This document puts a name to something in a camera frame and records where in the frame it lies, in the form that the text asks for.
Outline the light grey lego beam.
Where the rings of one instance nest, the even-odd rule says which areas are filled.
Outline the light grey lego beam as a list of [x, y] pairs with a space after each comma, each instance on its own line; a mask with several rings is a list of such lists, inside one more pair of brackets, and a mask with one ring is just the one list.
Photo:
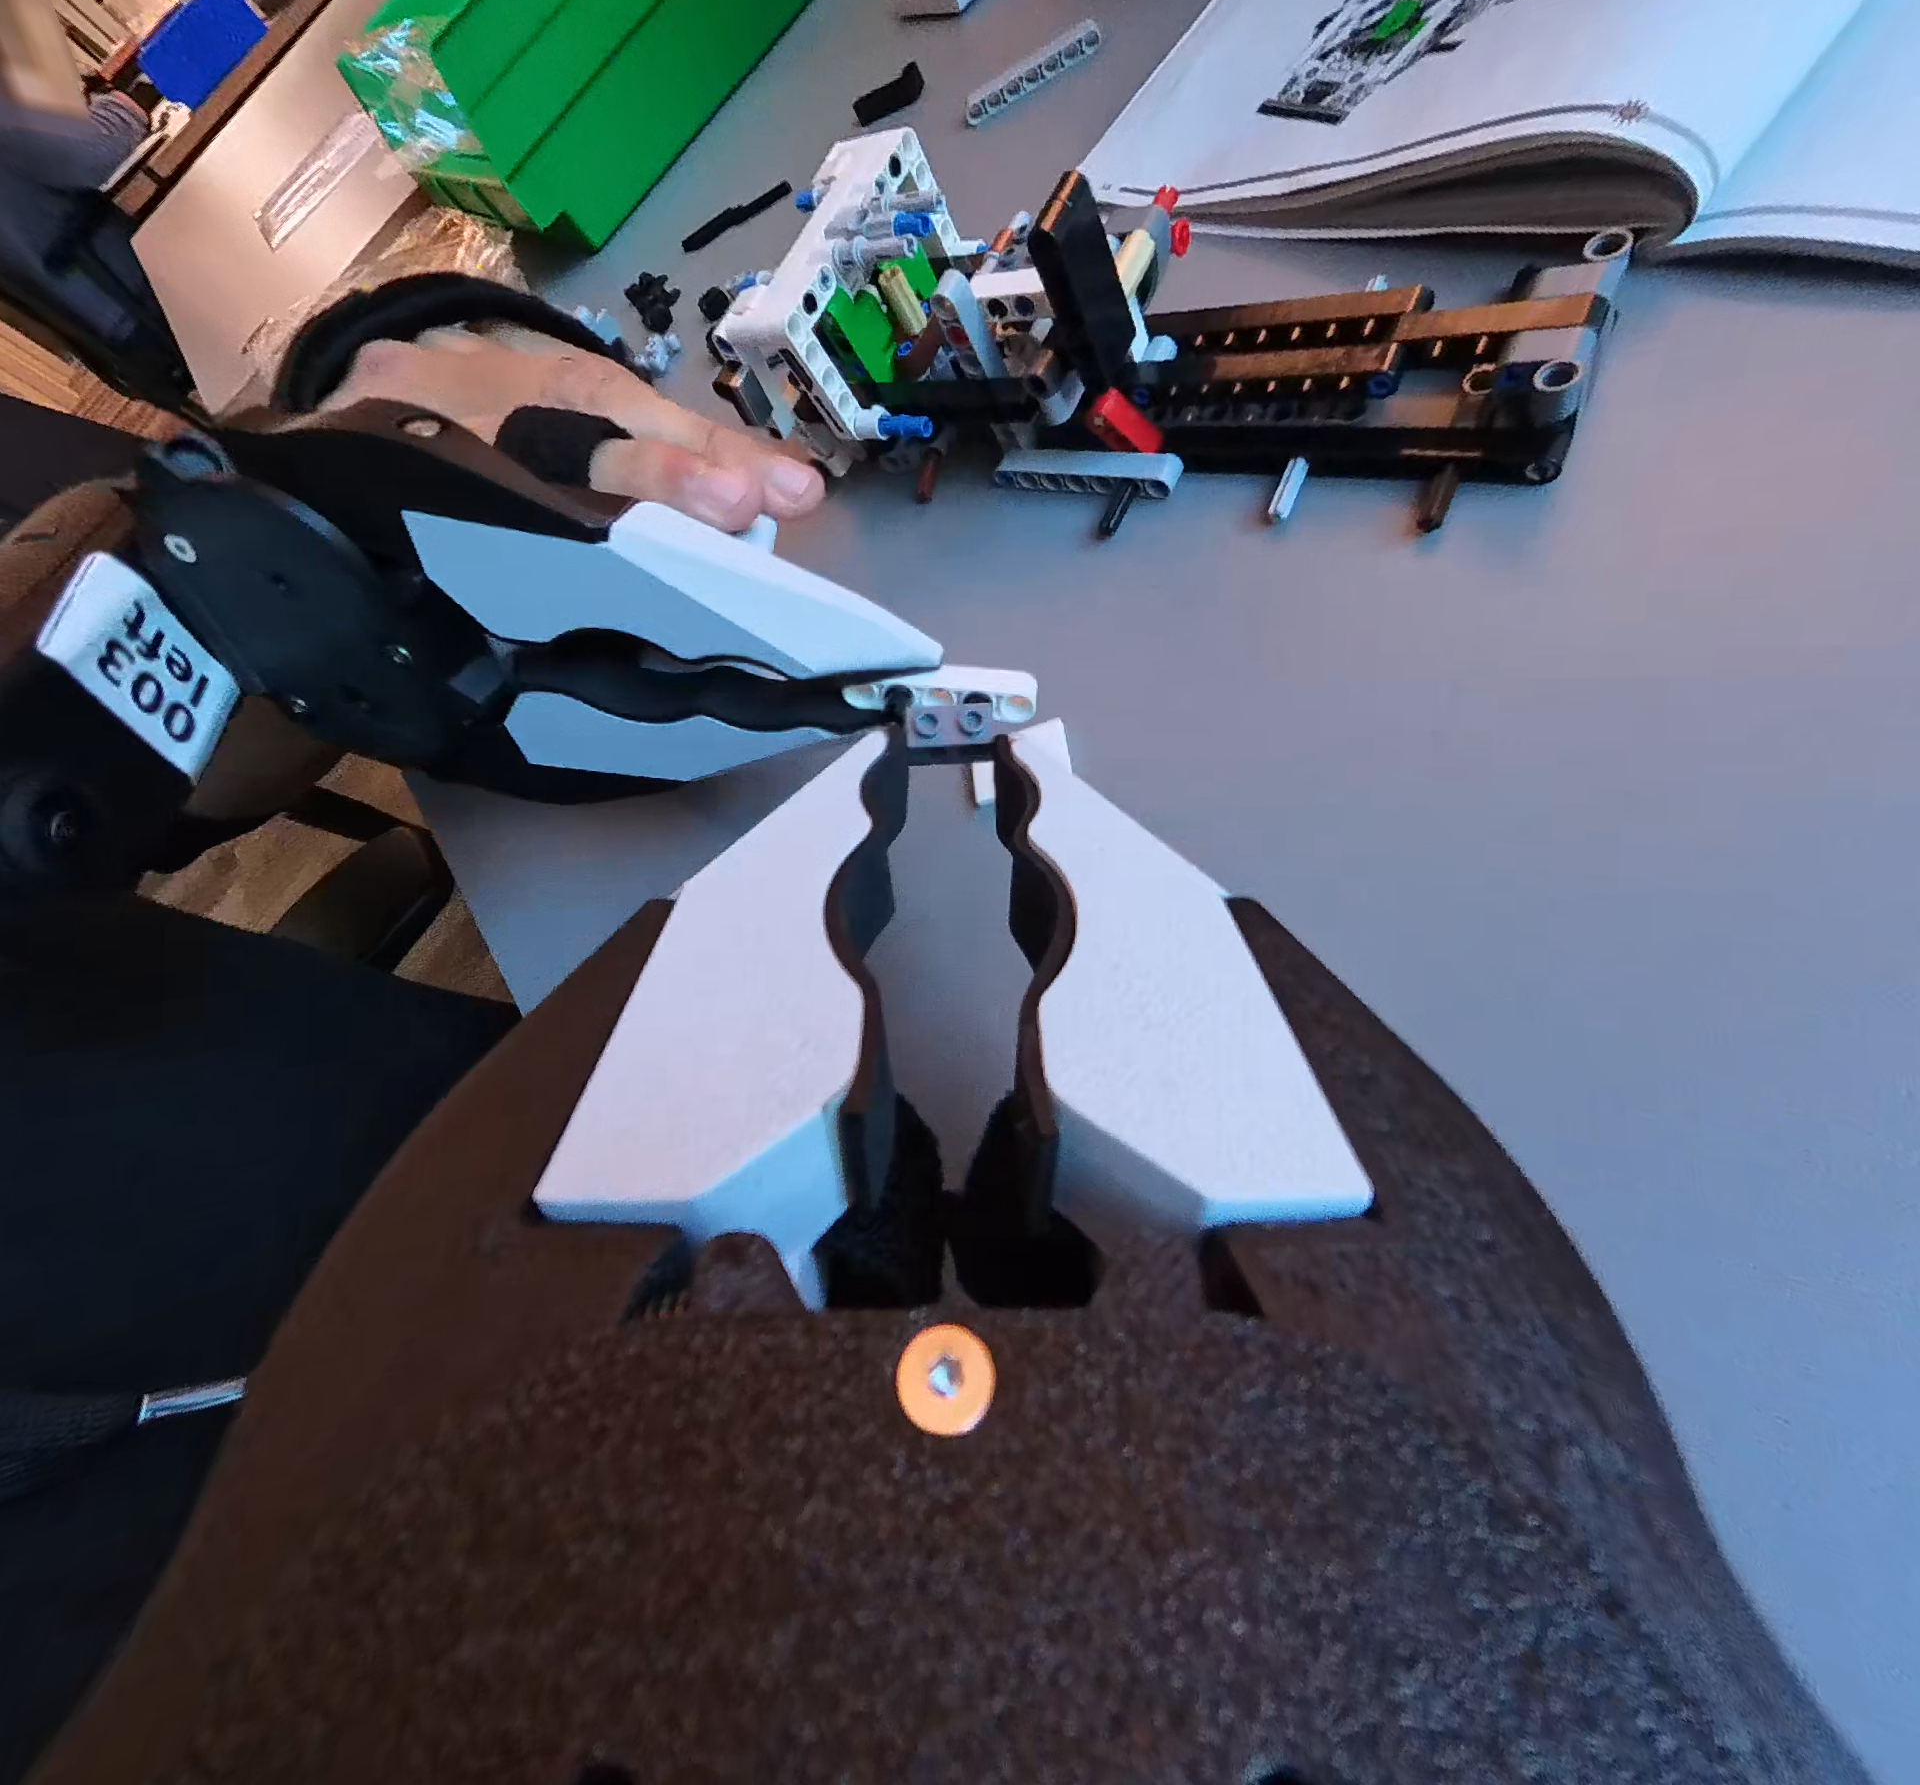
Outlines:
[[1012, 448], [995, 467], [995, 484], [1034, 494], [1112, 494], [1134, 486], [1166, 499], [1186, 475], [1177, 453], [1113, 453], [1090, 448]]

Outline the person's left hand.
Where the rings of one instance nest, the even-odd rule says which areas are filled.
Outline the person's left hand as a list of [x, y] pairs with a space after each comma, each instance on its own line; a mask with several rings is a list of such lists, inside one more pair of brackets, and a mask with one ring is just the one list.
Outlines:
[[726, 531], [747, 530], [760, 517], [805, 517], [828, 490], [813, 464], [687, 410], [636, 371], [514, 326], [372, 342], [320, 406], [356, 402], [410, 403], [486, 442], [497, 442], [511, 410], [528, 406], [599, 417], [623, 437], [591, 453], [591, 491], [666, 503]]

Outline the black long lego piece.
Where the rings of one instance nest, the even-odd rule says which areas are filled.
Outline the black long lego piece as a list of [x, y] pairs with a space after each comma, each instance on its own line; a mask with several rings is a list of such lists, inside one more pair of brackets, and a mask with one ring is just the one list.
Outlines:
[[749, 225], [755, 218], [759, 218], [759, 215], [763, 215], [763, 212], [768, 212], [782, 204], [791, 204], [792, 193], [794, 193], [794, 188], [791, 186], [791, 181], [779, 179], [774, 186], [760, 188], [759, 193], [755, 193], [751, 198], [747, 198], [742, 201], [731, 201], [731, 204], [722, 207], [720, 211], [709, 212], [699, 226], [694, 226], [683, 238], [683, 254], [694, 256], [694, 254], [706, 250], [718, 238], [727, 236], [729, 230], [737, 230], [737, 228]]

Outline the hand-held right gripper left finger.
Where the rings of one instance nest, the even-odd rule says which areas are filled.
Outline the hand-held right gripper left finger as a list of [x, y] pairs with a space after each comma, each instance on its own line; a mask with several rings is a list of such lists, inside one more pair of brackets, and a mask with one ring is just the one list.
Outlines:
[[866, 731], [647, 907], [656, 939], [532, 1195], [543, 1218], [757, 1234], [811, 1306], [938, 1296], [938, 1150], [896, 1093], [869, 969], [905, 803], [901, 731]]

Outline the small blue storage bin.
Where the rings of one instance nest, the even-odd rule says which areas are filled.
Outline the small blue storage bin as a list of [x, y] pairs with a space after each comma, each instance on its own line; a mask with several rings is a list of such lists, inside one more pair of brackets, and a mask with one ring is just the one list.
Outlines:
[[252, 0], [181, 0], [137, 44], [137, 67], [165, 101], [197, 109], [266, 38]]

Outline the clear plastic bag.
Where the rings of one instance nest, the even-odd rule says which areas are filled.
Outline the clear plastic bag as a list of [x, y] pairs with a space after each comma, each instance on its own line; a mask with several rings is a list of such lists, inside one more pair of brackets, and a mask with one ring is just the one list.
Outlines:
[[452, 212], [457, 228], [536, 226], [446, 74], [441, 40], [454, 19], [448, 4], [393, 3], [328, 55], [322, 129], [252, 209], [274, 316], [367, 261], [390, 225], [422, 209]]

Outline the white lego beam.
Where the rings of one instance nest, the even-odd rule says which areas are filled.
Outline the white lego beam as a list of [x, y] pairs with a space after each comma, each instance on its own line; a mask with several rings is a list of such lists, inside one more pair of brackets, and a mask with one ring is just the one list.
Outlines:
[[1015, 668], [938, 666], [888, 673], [841, 684], [839, 695], [851, 710], [896, 717], [894, 700], [905, 702], [905, 695], [919, 688], [989, 694], [996, 697], [1000, 735], [1017, 731], [1039, 717], [1038, 681]]

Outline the thin grey lego beam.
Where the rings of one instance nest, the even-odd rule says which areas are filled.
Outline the thin grey lego beam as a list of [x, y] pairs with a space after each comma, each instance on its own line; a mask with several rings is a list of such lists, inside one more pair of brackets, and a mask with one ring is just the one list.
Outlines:
[[1042, 46], [1000, 69], [992, 81], [979, 82], [965, 93], [964, 125], [969, 129], [982, 127], [1022, 99], [1084, 67], [1099, 53], [1104, 40], [1104, 30], [1095, 18], [1083, 18], [1073, 27], [1051, 36]]

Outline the open lego instruction booklet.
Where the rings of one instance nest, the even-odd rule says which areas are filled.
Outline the open lego instruction booklet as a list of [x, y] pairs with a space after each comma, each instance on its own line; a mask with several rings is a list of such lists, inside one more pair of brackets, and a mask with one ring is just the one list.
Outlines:
[[1199, 228], [1916, 270], [1916, 0], [1211, 0], [1083, 171]]

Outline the black chair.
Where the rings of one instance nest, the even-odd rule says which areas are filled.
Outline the black chair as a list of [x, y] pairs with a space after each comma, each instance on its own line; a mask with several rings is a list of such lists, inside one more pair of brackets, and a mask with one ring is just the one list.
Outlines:
[[393, 973], [452, 900], [454, 879], [406, 782], [348, 757], [291, 812], [144, 877], [137, 891]]

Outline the person's black hoodie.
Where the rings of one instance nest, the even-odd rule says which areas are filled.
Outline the person's black hoodie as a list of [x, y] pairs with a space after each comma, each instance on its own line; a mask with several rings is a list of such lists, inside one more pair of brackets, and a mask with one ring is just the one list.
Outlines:
[[[4, 911], [4, 1392], [243, 1378], [393, 1154], [516, 1011], [137, 896]], [[234, 1407], [4, 1489], [2, 1779], [60, 1734]]]

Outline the green plastic bin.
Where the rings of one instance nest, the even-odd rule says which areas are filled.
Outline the green plastic bin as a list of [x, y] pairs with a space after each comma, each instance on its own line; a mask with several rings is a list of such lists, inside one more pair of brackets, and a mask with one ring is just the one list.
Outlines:
[[385, 0], [339, 74], [448, 209], [602, 247], [808, 0]]

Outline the lego truck chassis assembly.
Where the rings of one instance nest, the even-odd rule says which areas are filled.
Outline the lego truck chassis assembly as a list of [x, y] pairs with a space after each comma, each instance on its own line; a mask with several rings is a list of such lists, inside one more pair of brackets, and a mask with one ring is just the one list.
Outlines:
[[749, 429], [845, 474], [946, 453], [1177, 453], [1190, 474], [1544, 486], [1568, 464], [1637, 239], [1599, 228], [1570, 262], [1443, 307], [1424, 282], [1157, 310], [1190, 226], [1177, 188], [1112, 230], [1065, 171], [1039, 212], [967, 238], [907, 129], [838, 142], [779, 264], [702, 296], [714, 389]]

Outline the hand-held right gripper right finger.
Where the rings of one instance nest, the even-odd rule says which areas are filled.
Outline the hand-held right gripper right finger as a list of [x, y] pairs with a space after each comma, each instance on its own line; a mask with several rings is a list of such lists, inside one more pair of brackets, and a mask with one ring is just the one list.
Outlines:
[[1070, 769], [1058, 723], [996, 741], [1015, 1076], [955, 1198], [984, 1306], [1080, 1306], [1131, 1233], [1349, 1222], [1373, 1185], [1250, 926], [1262, 911]]

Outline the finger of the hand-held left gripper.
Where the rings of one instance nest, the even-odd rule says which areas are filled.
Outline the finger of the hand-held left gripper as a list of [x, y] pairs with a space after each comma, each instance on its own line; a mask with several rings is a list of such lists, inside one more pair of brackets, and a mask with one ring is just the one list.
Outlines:
[[611, 687], [602, 704], [520, 692], [504, 730], [532, 765], [696, 784], [882, 724], [905, 704], [888, 678], [645, 675]]
[[633, 503], [589, 544], [412, 509], [401, 523], [422, 572], [499, 640], [603, 631], [783, 678], [911, 673], [946, 656], [872, 599], [664, 503]]

